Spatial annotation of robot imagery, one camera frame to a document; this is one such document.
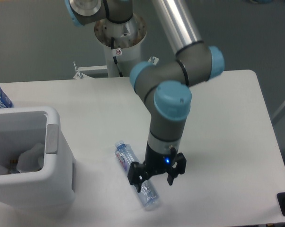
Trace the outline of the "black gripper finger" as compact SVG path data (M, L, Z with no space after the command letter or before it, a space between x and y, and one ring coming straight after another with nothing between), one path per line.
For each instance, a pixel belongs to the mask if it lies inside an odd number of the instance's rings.
M183 153L178 153L176 155L175 162L176 164L175 167L170 166L167 169L168 177L167 177L167 182L169 185L173 185L174 179L178 177L178 175L183 175L186 170L186 165L187 165L187 160Z
M128 171L128 181L133 185L137 192L141 192L142 183L149 180L150 174L147 171L147 166L139 162L132 162Z

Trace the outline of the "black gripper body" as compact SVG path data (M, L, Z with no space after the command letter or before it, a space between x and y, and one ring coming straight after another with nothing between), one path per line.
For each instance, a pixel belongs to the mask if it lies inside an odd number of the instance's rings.
M178 173L173 165L177 156L175 147L169 147L167 154L161 154L153 150L149 144L146 147L144 164L144 176L149 180L155 175L168 174L167 181L174 181Z

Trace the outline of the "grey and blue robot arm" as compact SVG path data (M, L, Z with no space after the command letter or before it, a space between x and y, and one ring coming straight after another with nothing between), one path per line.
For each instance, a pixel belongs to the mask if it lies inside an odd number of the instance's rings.
M187 161L178 148L190 112L190 87L224 71L223 54L204 43L185 1L154 0L152 4L176 57L162 66L141 61L146 27L134 14L131 0L65 2L75 25L94 23L95 36L105 50L108 75L129 77L151 114L145 160L131 163L127 174L138 191L152 176L167 173L172 184L184 174Z

